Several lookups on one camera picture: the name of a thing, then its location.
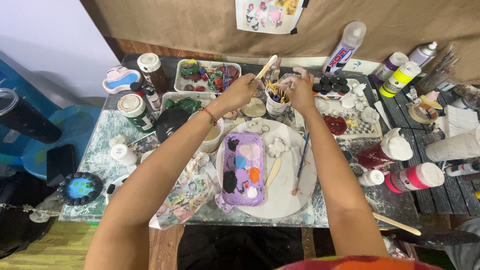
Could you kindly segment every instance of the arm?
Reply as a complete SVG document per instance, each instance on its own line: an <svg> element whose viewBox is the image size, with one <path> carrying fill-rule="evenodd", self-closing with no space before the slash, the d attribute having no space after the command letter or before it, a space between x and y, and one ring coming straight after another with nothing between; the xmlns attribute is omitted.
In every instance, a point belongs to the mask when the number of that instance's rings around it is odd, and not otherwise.
<svg viewBox="0 0 480 270"><path fill-rule="evenodd" d="M247 74L205 108L218 120L250 102L257 83ZM85 269L148 269L148 222L213 124L201 111L161 144L130 175L105 208L85 260Z"/></svg>
<svg viewBox="0 0 480 270"><path fill-rule="evenodd" d="M295 90L288 89L287 94L292 106L304 117L310 132L336 254L388 256L365 194L315 106L313 75L302 68L294 68L294 71L300 72L302 78L285 80L295 85Z"/></svg>

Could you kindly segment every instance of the yellow paint bottle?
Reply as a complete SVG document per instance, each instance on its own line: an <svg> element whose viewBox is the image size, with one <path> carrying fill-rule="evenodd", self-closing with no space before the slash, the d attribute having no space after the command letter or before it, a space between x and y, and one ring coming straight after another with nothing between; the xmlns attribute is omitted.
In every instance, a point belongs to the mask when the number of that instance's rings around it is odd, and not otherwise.
<svg viewBox="0 0 480 270"><path fill-rule="evenodd" d="M388 98L392 98L420 72L421 69L415 62L408 61L403 63L380 87L380 93Z"/></svg>

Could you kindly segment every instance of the bracelet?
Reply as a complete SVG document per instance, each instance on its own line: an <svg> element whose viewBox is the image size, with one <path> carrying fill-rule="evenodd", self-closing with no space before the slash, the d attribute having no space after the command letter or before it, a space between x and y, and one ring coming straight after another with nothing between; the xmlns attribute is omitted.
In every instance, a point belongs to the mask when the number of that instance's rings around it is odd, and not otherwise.
<svg viewBox="0 0 480 270"><path fill-rule="evenodd" d="M207 109L205 109L204 107L201 107L200 109L198 109L198 111L201 111L201 110L205 111L206 113L208 113L208 115L210 115L210 123L213 123L213 126L216 126L216 120L215 118L213 118L213 115L209 111L207 111Z"/></svg>

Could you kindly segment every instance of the smartphone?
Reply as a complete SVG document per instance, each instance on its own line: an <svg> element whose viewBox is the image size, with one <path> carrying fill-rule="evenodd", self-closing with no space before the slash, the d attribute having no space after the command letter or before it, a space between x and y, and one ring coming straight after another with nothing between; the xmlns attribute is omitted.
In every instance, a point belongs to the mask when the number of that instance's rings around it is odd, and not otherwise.
<svg viewBox="0 0 480 270"><path fill-rule="evenodd" d="M71 144L47 151L47 185L58 186L67 175L76 172L75 147Z"/></svg>

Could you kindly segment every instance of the purple palette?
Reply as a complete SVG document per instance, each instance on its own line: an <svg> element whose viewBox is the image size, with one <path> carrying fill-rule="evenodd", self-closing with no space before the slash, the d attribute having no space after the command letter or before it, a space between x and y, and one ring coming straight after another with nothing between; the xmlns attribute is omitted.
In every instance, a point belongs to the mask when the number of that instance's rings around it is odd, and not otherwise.
<svg viewBox="0 0 480 270"><path fill-rule="evenodd" d="M257 206L264 201L263 144L258 134L225 137L222 197L230 205Z"/></svg>

